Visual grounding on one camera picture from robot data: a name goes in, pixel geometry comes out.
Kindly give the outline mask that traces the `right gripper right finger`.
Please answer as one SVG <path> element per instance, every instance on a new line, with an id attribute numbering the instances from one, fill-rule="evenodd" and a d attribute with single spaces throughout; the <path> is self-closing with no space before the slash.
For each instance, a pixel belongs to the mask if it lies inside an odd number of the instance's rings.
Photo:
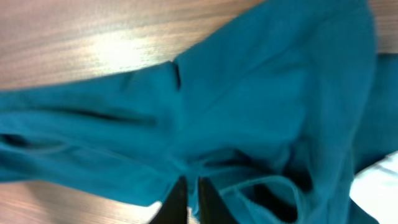
<path id="1" fill-rule="evenodd" d="M 201 224 L 238 224 L 210 179 L 199 178 L 198 199 Z"/>

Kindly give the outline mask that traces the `dark blue polo shirt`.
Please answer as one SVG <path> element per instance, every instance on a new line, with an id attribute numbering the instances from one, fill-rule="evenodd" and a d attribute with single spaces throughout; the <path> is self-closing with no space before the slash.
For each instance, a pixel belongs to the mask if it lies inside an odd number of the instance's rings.
<path id="1" fill-rule="evenodd" d="M 397 150 L 397 55 L 366 1 L 266 1 L 171 62 L 1 93 L 1 181 L 124 203 L 208 178 L 240 223 L 373 223 L 355 173 Z"/>

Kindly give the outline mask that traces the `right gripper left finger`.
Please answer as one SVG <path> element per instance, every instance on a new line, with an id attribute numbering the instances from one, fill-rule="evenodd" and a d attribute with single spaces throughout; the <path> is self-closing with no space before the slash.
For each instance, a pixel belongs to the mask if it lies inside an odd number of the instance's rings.
<path id="1" fill-rule="evenodd" d="M 187 202 L 187 181 L 180 177 L 149 224 L 187 224 Z"/>

